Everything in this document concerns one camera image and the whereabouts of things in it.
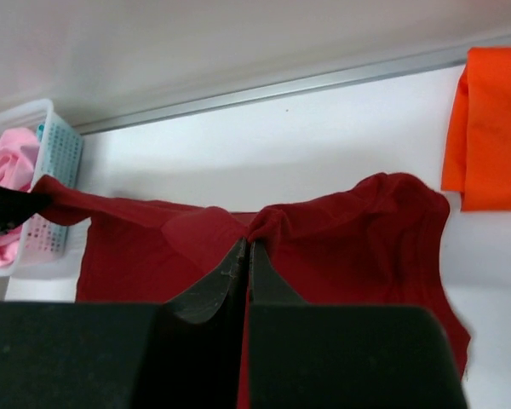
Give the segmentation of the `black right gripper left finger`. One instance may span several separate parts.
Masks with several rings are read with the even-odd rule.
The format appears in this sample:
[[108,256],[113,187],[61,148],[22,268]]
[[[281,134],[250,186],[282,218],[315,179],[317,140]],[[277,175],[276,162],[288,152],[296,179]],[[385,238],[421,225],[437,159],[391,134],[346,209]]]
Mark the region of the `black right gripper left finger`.
[[0,302],[0,408],[233,408],[247,244],[166,303]]

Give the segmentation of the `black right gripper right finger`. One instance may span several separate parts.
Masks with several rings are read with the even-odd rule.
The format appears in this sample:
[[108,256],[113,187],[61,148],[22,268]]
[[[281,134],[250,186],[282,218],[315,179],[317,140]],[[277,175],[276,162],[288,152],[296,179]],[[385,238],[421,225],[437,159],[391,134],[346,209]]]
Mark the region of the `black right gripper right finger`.
[[415,306],[316,305],[250,249],[253,408],[464,408],[451,347]]

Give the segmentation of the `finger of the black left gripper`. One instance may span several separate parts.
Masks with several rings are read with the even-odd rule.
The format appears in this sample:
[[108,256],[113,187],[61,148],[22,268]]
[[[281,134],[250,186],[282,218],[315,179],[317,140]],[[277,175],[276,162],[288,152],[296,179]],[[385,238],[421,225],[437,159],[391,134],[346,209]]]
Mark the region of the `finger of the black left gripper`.
[[26,193],[0,187],[0,235],[14,231],[51,203],[52,199],[44,193]]

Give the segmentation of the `dark red t shirt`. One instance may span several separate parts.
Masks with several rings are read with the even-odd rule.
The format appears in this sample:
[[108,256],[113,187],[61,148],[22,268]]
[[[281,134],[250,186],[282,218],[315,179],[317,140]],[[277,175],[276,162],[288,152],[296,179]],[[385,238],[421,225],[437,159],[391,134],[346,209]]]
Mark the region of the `dark red t shirt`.
[[[462,378],[470,336],[441,284],[439,248],[450,208],[407,174],[376,174],[353,189],[256,213],[111,199],[41,178],[51,222],[90,220],[78,279],[82,302],[166,302],[216,268],[233,245],[264,245],[274,269],[316,305],[415,306],[442,326]],[[250,272],[246,274],[237,404],[248,390]]]

